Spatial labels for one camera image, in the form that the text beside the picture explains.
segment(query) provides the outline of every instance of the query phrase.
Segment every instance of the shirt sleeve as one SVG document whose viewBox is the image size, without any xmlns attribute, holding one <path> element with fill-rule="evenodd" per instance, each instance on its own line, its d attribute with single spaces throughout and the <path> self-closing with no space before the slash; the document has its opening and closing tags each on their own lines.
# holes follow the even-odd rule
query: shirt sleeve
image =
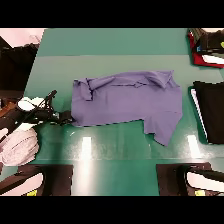
<svg viewBox="0 0 224 224">
<path fill-rule="evenodd" d="M 159 112 L 144 120 L 144 133 L 154 133 L 154 139 L 168 146 L 176 125 L 181 119 L 181 113 L 170 111 Z"/>
</svg>

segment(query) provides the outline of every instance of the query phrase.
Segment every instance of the red cloth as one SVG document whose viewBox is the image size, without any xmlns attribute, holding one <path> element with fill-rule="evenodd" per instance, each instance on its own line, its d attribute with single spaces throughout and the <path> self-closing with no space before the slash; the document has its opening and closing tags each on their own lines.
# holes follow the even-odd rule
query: red cloth
<svg viewBox="0 0 224 224">
<path fill-rule="evenodd" d="M 192 49 L 195 46 L 194 37 L 191 33 L 188 33 L 188 38 L 190 40 L 190 48 Z M 203 60 L 202 55 L 192 52 L 192 58 L 195 65 L 211 66 L 216 68 L 224 68 L 224 65 L 207 63 Z"/>
</svg>

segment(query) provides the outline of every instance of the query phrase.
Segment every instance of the yellow sticker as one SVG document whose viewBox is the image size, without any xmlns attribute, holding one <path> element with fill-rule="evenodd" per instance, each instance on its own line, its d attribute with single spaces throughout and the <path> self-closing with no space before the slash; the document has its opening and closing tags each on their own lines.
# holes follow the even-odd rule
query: yellow sticker
<svg viewBox="0 0 224 224">
<path fill-rule="evenodd" d="M 37 190 L 27 193 L 27 196 L 37 196 Z"/>
<path fill-rule="evenodd" d="M 205 191 L 204 190 L 198 190 L 194 192 L 196 196 L 205 196 Z"/>
</svg>

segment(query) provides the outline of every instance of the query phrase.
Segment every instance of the purple shirt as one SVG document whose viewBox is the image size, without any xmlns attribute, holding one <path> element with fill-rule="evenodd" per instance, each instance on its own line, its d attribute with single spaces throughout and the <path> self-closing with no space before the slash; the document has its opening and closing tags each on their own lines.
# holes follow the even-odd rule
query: purple shirt
<svg viewBox="0 0 224 224">
<path fill-rule="evenodd" d="M 74 126 L 94 126 L 144 121 L 144 133 L 169 144 L 182 117 L 182 92 L 173 71 L 124 72 L 74 81 Z"/>
</svg>

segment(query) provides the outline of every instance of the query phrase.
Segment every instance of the table surface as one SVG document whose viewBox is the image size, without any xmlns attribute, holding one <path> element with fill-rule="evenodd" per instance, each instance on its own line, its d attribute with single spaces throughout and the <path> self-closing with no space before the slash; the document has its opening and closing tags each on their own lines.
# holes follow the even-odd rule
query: table surface
<svg viewBox="0 0 224 224">
<path fill-rule="evenodd" d="M 130 70 L 174 70 L 183 118 L 168 147 L 143 133 L 143 122 L 97 127 L 36 127 L 33 164 L 74 164 L 72 195 L 159 195 L 156 164 L 210 162 L 224 172 L 224 146 L 208 145 L 189 94 L 193 81 L 221 82 L 221 69 L 195 66 L 187 29 L 47 29 L 25 95 L 58 91 L 56 110 L 71 108 L 72 83 Z M 16 172 L 3 167 L 0 180 Z"/>
</svg>

